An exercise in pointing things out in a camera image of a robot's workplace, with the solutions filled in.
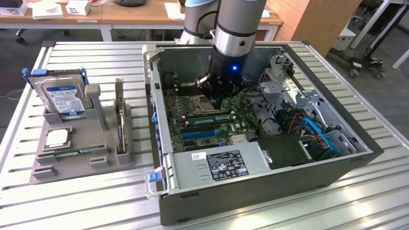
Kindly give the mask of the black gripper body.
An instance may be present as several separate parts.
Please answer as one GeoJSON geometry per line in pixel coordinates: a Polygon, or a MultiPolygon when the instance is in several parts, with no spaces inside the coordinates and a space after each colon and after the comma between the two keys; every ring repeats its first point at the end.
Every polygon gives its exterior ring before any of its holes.
{"type": "Polygon", "coordinates": [[[209,64],[210,81],[232,81],[242,80],[241,72],[248,59],[248,54],[233,57],[224,55],[220,51],[213,51],[209,64]]]}

